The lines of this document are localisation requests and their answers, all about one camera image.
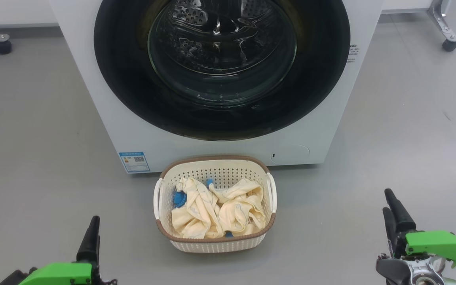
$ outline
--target floor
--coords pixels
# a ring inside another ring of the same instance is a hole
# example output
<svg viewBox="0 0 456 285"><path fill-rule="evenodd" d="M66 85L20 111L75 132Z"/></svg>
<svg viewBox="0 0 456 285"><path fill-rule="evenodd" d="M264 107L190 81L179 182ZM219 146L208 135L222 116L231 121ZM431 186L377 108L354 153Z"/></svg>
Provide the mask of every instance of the floor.
<svg viewBox="0 0 456 285"><path fill-rule="evenodd" d="M456 2L449 17L456 30ZM382 16L327 161L272 169L279 208L262 244L208 256L159 233L157 175L125 174L60 32L12 36L0 56L0 281L74 260L92 215L101 272L122 285L384 284L387 187L419 229L456 233L456 51L441 51L425 15Z"/></svg>

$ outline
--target round black door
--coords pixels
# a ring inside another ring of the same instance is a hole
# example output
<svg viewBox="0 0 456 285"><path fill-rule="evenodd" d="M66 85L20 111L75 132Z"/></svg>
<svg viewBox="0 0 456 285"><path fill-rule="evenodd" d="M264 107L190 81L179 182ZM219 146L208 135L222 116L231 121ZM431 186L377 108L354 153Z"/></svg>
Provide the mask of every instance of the round black door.
<svg viewBox="0 0 456 285"><path fill-rule="evenodd" d="M209 141L309 114L349 48L342 0L103 0L94 30L101 73L130 110Z"/></svg>

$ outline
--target front-loading washing machine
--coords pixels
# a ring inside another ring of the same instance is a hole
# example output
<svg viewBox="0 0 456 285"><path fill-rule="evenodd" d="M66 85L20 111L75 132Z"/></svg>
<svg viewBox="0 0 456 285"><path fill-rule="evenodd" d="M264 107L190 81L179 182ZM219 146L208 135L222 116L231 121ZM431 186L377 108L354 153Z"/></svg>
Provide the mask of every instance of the front-loading washing machine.
<svg viewBox="0 0 456 285"><path fill-rule="evenodd" d="M49 0L128 173L322 163L383 0Z"/></svg>

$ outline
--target beige towel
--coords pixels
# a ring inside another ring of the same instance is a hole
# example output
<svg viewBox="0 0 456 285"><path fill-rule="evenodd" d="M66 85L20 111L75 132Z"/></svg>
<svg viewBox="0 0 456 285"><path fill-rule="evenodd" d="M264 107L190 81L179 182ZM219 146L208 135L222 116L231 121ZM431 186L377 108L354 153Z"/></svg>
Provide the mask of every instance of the beige towel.
<svg viewBox="0 0 456 285"><path fill-rule="evenodd" d="M172 210L172 225L183 238L221 238L226 231L248 235L266 225L257 182L242 179L229 189L207 189L198 180L181 178L176 190L188 195L183 207Z"/></svg>
<svg viewBox="0 0 456 285"><path fill-rule="evenodd" d="M181 178L177 191L184 191L187 199L181 208L172 210L172 225L183 238L221 238L224 231L219 225L217 197L198 180Z"/></svg>

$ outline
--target white handle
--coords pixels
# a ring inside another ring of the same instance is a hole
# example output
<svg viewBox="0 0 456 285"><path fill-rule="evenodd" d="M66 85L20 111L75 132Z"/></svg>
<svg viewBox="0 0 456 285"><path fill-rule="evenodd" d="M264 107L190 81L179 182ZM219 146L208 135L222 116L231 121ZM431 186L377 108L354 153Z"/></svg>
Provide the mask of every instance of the white handle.
<svg viewBox="0 0 456 285"><path fill-rule="evenodd" d="M276 182L274 181L274 177L270 174L266 174L268 176L268 180L270 181L270 189L272 191L272 213L275 213L277 211L277 188L276 188Z"/></svg>
<svg viewBox="0 0 456 285"><path fill-rule="evenodd" d="M160 178L158 182L156 182L156 186L154 187L154 217L156 220L160 218L160 210L159 210L159 203L160 203L160 189L161 189L161 182L163 178Z"/></svg>

